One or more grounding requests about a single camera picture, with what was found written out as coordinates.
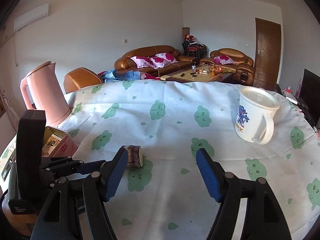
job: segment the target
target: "white pillow with pink flower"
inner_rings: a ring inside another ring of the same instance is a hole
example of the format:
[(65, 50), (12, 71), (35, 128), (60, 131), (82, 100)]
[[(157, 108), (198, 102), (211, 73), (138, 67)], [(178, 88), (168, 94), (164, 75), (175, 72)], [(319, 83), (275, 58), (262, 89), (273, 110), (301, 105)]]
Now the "white pillow with pink flower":
[(135, 56), (135, 57), (131, 57), (130, 59), (132, 59), (137, 64), (137, 68), (143, 68), (143, 67), (155, 68), (152, 61), (148, 57)]
[(162, 68), (170, 64), (170, 62), (156, 56), (150, 57), (150, 60), (152, 61), (153, 65), (156, 66), (155, 68)]
[(168, 61), (170, 64), (171, 63), (175, 63), (175, 62), (178, 62), (174, 56), (172, 56), (170, 53), (168, 52), (165, 52), (165, 53), (159, 53), (156, 55), (156, 57), (159, 57), (159, 58), (163, 58), (164, 60)]

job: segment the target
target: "television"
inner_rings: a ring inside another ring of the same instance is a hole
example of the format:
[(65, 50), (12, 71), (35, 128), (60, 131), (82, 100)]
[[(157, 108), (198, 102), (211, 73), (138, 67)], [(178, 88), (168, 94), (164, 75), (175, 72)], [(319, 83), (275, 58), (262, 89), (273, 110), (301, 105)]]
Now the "television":
[(316, 128), (320, 128), (320, 77), (305, 69), (298, 102)]

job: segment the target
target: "white mug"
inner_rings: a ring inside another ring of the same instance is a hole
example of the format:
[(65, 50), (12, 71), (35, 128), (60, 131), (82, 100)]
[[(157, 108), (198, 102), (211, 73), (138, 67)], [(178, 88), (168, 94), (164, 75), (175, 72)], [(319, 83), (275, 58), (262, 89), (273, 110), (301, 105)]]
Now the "white mug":
[(262, 88), (241, 87), (239, 93), (237, 135), (247, 142), (268, 143), (274, 130), (273, 117), (280, 108), (278, 100)]

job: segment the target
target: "wooden door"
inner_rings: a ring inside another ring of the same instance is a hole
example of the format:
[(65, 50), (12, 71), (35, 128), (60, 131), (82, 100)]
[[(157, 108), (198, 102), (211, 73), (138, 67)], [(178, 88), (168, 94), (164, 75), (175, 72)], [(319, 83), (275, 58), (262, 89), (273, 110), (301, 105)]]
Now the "wooden door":
[(274, 90), (281, 55), (281, 25), (256, 18), (256, 57), (253, 86)]

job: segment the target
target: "table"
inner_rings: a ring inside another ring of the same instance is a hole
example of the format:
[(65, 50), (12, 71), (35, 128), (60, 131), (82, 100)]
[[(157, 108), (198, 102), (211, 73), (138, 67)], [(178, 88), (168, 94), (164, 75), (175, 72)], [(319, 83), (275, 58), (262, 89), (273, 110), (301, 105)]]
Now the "table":
[[(208, 65), (198, 65), (197, 69), (207, 69)], [(192, 73), (192, 69), (183, 69), (176, 72), (173, 72), (169, 75), (162, 76), (160, 79), (165, 81), (176, 81), (179, 83), (188, 83), (188, 82), (222, 82), (222, 83), (231, 83), (234, 73), (233, 72), (227, 72), (227, 73), (219, 73), (216, 76), (212, 76), (211, 73), (208, 73), (208, 75), (203, 74), (195, 74), (196, 77), (193, 77), (190, 73)]]

